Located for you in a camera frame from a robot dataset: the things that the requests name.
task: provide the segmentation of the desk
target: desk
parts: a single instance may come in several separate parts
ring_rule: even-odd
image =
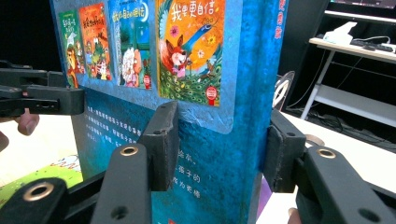
[[[309,43],[317,45],[318,48],[321,49],[328,49],[330,54],[323,66],[318,81],[311,92],[308,102],[305,105],[301,119],[306,118],[311,105],[314,103],[314,101],[317,101],[325,105],[331,105],[353,114],[360,115],[367,119],[373,119],[375,121],[388,124],[392,127],[396,127],[396,106],[388,105],[367,97],[362,97],[357,94],[341,91],[336,88],[321,84],[330,63],[332,62],[332,57],[334,56],[335,52],[360,56],[386,63],[396,63],[396,54],[381,50],[370,51],[351,45],[333,44],[319,38],[311,38]]]
[[[313,134],[323,140],[325,147],[341,152],[351,166],[365,181],[396,193],[396,154],[379,147],[363,143],[354,138],[333,132],[303,119],[285,115],[294,126],[304,134]],[[286,224],[289,220],[288,210],[296,207],[295,195],[273,193],[265,205],[257,224]]]

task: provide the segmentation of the cartoon fox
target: cartoon fox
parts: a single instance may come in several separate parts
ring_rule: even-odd
[[[166,40],[165,46],[161,50],[161,61],[167,70],[175,76],[175,80],[186,76],[188,55],[186,50],[181,47],[182,45],[183,35],[178,38],[176,47],[169,40]]]

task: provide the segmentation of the illustrated flower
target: illustrated flower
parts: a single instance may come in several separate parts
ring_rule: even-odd
[[[198,58],[204,58],[204,55],[205,55],[204,51],[199,49],[198,50]]]
[[[178,35],[178,26],[172,26],[171,30],[170,30],[171,36],[175,37]]]
[[[213,44],[215,44],[216,43],[216,37],[215,36],[210,36],[208,39],[207,39],[207,43],[209,44],[209,45],[213,45]]]

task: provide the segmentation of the blue book illustration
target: blue book illustration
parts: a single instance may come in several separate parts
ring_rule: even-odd
[[[53,0],[59,34],[56,15],[98,2]],[[152,192],[153,223],[255,223],[287,4],[104,1],[119,80],[78,81],[85,112],[72,121],[83,177],[105,171],[116,147],[136,142],[155,109],[177,100],[177,167],[173,187]],[[128,88],[122,75],[125,53],[136,49],[150,91],[142,76]]]

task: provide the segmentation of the black metal bracket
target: black metal bracket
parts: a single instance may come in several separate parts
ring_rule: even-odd
[[[113,151],[105,172],[71,189],[58,178],[29,183],[0,210],[0,223],[151,223],[150,193],[171,187],[178,149],[177,102],[170,102],[137,144]]]
[[[306,148],[304,135],[275,110],[268,133],[264,176],[273,192],[298,186],[304,224],[396,223],[396,194],[362,180],[340,152]]]
[[[84,90],[69,89],[59,72],[0,62],[0,117],[32,114],[77,115],[84,112]]]

